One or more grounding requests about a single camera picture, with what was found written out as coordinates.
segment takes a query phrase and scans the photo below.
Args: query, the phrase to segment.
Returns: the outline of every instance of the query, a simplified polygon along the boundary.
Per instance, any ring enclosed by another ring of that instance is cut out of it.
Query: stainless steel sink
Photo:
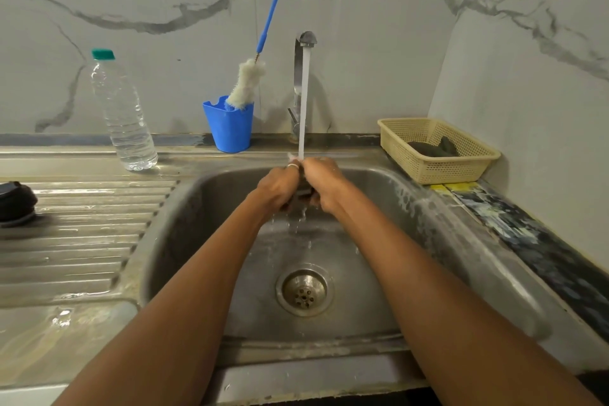
[[[36,222],[0,232],[0,365],[9,366],[0,403],[52,400],[287,150],[166,148],[153,170],[128,173],[111,148],[0,148],[0,180],[41,197]],[[336,158],[439,263],[572,372],[609,366],[605,342],[452,195],[415,185],[379,148],[311,155]],[[205,403],[421,385],[374,274],[336,220],[296,208],[265,224],[239,275]]]
[[[269,168],[224,169],[193,185],[154,252],[144,302],[186,263]],[[393,222],[515,325],[537,340],[549,336],[551,327],[535,299],[490,255],[474,257],[467,239],[449,226],[440,210],[432,205],[422,208],[416,200],[421,188],[395,171],[344,172]],[[263,226],[234,290],[221,365],[400,349],[407,345],[383,290],[333,217],[302,205]]]

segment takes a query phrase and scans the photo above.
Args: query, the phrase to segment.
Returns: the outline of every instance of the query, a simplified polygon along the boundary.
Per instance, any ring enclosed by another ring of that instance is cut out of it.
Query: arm
[[[298,168],[273,169],[138,315],[86,365],[56,406],[199,404],[241,265],[292,196]]]
[[[347,181],[331,160],[305,176],[377,275],[412,353],[445,405],[598,405],[558,361],[509,323]]]

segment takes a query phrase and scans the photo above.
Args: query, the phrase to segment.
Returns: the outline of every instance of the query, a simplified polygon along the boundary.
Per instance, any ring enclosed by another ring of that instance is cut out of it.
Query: faucet
[[[290,141],[298,143],[300,136],[300,99],[302,98],[303,84],[303,48],[313,48],[317,43],[315,34],[309,30],[303,32],[294,44],[294,102],[287,111],[292,117],[292,133]]]

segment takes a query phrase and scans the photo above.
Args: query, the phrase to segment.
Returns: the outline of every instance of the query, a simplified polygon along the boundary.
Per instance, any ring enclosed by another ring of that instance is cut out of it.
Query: drain strainer
[[[334,287],[328,272],[311,264],[300,264],[284,272],[275,286],[277,300],[296,316],[314,316],[328,308]]]

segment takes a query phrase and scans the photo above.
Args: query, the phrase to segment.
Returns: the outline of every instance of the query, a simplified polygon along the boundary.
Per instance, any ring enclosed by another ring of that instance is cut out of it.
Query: person's right arm
[[[444,405],[599,405],[557,360],[394,225],[330,159],[305,159],[322,208],[377,275],[417,363]]]

